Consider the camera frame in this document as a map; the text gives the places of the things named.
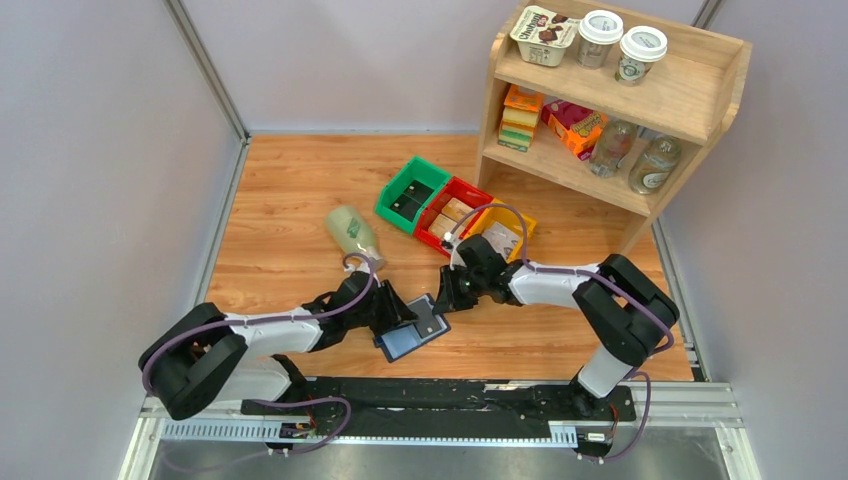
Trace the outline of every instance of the black metal base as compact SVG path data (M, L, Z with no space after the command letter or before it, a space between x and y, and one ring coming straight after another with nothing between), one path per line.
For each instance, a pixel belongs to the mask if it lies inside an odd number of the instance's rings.
M510 390L485 390L509 381L318 377L307 381L303 399L344 397L353 405L345 435L443 438L546 438L548 421L612 421L608 405L582 416L571 403L569 385L539 384ZM636 419L630 389L616 387L609 403L619 421ZM279 410L242 403L246 415ZM305 414L292 410L291 414ZM331 403L311 410L320 434L331 432L344 416L344 407Z

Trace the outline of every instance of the shelf board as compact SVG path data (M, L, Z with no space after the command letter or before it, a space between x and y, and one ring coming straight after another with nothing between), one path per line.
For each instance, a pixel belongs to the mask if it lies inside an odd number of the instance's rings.
M615 176L600 178L589 171L545 125L540 124L527 152L498 145L497 134L489 135L483 156L524 172L590 195L604 202L647 217L656 203L656 195L639 195L627 186L627 174L647 142L636 139L624 165Z
M722 68L670 53L654 65L641 85L629 87L614 78L618 45L603 67L589 70L575 61L578 40L558 67L525 62L516 43L506 41L508 50L495 66L495 78L699 145L706 144L712 133L725 74Z

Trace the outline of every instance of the wooden tabletop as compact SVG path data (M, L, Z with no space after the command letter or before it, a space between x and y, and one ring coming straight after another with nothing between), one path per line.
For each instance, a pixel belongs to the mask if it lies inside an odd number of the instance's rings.
M414 155L471 181L474 135L258 136L248 152L215 265L208 300L225 312L285 311L335 290L347 276L341 249L324 229L333 208L355 206L377 235L388 263L379 274L409 301L439 289L446 257L374 213L380 190ZM628 212L510 167L488 192L539 223L532 260L582 265L600 262L621 235ZM630 259L664 289L650 237ZM289 354L304 375L571 379L599 345L577 310L513 307L482 299L475 309L447 315L452 330L388 363L366 328L327 350ZM644 369L657 380L692 380L677 344Z

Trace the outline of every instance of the gray floor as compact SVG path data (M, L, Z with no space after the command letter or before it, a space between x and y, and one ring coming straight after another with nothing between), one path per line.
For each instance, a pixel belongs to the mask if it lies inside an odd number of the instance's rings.
M619 430L619 448L632 431ZM164 442L168 459L182 467L207 467L262 451L256 444ZM578 461L573 452L549 448L412 447L330 445L302 456L256 458L199 474L179 473L157 461L151 479L169 480L424 480L424 479L727 479L711 429L649 429L624 459L606 465Z

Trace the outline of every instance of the white wall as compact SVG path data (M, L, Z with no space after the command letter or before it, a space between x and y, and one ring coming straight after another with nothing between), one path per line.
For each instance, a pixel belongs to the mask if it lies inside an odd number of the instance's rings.
M0 2L0 477L115 478L237 147L161 1Z
M517 0L185 0L251 130L477 130ZM701 0L611 3L689 23Z
M667 231L764 478L845 478L848 7L726 3L713 29L754 45L741 110Z

